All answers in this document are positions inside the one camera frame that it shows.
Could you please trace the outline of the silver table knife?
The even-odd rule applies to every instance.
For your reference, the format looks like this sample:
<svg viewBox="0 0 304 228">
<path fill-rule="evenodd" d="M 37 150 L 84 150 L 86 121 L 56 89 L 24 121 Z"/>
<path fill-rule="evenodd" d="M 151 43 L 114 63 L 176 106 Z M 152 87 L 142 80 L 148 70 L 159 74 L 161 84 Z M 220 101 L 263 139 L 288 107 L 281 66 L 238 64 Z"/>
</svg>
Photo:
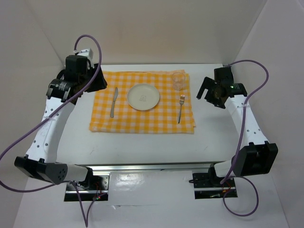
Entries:
<svg viewBox="0 0 304 228">
<path fill-rule="evenodd" d="M 110 117 L 111 118 L 114 118 L 114 106 L 115 106 L 115 102 L 116 102 L 117 97 L 118 97 L 118 88 L 116 87 L 115 90 L 114 90 L 114 97 L 113 97 L 111 111 L 110 111 Z"/>
</svg>

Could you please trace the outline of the clear drinking glass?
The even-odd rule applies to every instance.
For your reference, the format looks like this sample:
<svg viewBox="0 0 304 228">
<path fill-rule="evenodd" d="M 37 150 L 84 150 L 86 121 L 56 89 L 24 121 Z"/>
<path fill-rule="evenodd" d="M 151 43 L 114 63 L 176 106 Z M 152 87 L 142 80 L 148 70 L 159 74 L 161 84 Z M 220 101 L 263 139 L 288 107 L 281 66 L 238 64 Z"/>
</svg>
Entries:
<svg viewBox="0 0 304 228">
<path fill-rule="evenodd" d="M 185 85 L 186 75 L 181 72 L 176 72 L 172 74 L 171 78 L 173 89 L 176 91 L 182 90 Z"/>
</svg>

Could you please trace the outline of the silver fork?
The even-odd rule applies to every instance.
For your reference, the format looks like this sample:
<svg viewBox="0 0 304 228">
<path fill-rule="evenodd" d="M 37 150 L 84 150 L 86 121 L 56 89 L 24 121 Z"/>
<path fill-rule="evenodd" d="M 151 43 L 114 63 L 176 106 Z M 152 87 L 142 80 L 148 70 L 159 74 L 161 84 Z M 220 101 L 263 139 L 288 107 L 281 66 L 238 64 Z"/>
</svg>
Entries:
<svg viewBox="0 0 304 228">
<path fill-rule="evenodd" d="M 179 101 L 180 110 L 179 110 L 179 115 L 178 115 L 178 123 L 180 123 L 180 121 L 181 121 L 181 112 L 182 112 L 182 106 L 184 105 L 184 102 L 185 102 L 185 95 L 181 95 L 180 101 Z"/>
</svg>

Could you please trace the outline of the cream round plate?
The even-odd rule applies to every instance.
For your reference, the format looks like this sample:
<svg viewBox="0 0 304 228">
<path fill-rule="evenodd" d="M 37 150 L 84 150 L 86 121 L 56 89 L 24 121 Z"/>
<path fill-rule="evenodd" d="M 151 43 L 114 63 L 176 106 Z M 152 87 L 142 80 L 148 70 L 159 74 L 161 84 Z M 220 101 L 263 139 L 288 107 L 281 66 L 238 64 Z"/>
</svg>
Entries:
<svg viewBox="0 0 304 228">
<path fill-rule="evenodd" d="M 150 84 L 134 85 L 127 93 L 128 104 L 139 111 L 153 109 L 160 100 L 160 93 Z"/>
</svg>

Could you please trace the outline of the yellow white checkered cloth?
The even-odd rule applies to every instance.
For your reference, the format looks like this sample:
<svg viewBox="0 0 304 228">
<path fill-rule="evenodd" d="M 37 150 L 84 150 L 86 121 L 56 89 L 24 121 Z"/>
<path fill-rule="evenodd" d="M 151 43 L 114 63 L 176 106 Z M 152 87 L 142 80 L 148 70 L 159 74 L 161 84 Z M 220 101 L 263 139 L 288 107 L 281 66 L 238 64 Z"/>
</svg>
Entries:
<svg viewBox="0 0 304 228">
<path fill-rule="evenodd" d="M 186 75 L 181 91 L 173 89 L 174 71 L 104 71 L 108 85 L 105 90 L 95 93 L 89 130 L 104 133 L 149 133 L 149 134 L 193 134 L 195 121 L 190 97 L 190 77 L 184 70 L 177 72 Z M 151 110 L 138 111 L 127 102 L 127 93 L 134 85 L 150 84 L 160 93 L 158 104 Z M 114 90 L 118 97 L 114 106 L 114 118 L 110 117 Z M 181 119 L 178 123 L 180 96 L 185 95 Z"/>
</svg>

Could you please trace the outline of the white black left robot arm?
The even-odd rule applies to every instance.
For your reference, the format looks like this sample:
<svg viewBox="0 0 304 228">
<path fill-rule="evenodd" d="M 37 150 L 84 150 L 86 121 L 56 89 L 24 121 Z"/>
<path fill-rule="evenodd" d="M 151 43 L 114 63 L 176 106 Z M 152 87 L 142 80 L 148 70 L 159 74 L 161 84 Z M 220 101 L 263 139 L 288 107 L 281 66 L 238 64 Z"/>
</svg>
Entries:
<svg viewBox="0 0 304 228">
<path fill-rule="evenodd" d="M 57 162 L 59 142 L 77 99 L 62 104 L 80 91 L 92 77 L 95 67 L 92 58 L 83 51 L 66 57 L 66 68 L 53 79 L 47 89 L 45 113 L 33 143 L 23 157 L 17 157 L 15 167 L 29 177 L 61 184 L 76 181 L 87 190 L 93 186 L 90 168 Z"/>
</svg>

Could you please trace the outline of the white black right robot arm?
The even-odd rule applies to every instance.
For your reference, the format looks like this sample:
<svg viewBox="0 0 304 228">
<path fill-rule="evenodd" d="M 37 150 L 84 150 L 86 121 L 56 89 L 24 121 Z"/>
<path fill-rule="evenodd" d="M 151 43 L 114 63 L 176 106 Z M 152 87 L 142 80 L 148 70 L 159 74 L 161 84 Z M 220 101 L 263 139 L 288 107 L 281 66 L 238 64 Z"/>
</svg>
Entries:
<svg viewBox="0 0 304 228">
<path fill-rule="evenodd" d="M 105 72 L 109 88 L 95 94 L 89 129 L 104 133 L 194 133 L 190 77 L 184 70 Z M 249 105 L 250 94 L 235 83 L 231 65 L 204 78 L 197 98 L 227 109 L 239 135 L 235 155 L 211 165 L 208 183 L 218 186 L 234 177 L 266 174 L 278 148 L 261 132 Z"/>
</svg>

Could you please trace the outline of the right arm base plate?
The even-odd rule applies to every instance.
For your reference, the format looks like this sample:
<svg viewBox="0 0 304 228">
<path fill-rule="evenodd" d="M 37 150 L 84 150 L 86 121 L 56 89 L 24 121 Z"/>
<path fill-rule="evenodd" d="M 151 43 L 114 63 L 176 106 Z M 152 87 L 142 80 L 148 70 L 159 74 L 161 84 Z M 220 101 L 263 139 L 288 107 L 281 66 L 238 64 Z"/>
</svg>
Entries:
<svg viewBox="0 0 304 228">
<path fill-rule="evenodd" d="M 207 173 L 193 173 L 188 182 L 194 187 L 194 196 L 199 199 L 220 199 L 226 194 L 226 198 L 237 198 L 236 184 L 234 180 L 228 180 L 220 184 L 221 178 L 212 178 Z"/>
</svg>

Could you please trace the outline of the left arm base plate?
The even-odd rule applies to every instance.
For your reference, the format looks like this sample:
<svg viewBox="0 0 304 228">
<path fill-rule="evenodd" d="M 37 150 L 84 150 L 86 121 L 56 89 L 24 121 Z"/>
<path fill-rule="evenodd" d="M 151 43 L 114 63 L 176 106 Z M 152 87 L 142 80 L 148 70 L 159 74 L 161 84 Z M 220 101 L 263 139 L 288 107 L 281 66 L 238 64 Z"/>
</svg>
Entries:
<svg viewBox="0 0 304 228">
<path fill-rule="evenodd" d="M 77 189 L 82 201 L 108 201 L 108 188 L 110 182 L 109 173 L 94 174 L 89 184 L 84 187 L 77 183 Z M 78 196 L 75 187 L 72 184 L 66 185 L 64 202 L 76 202 Z"/>
</svg>

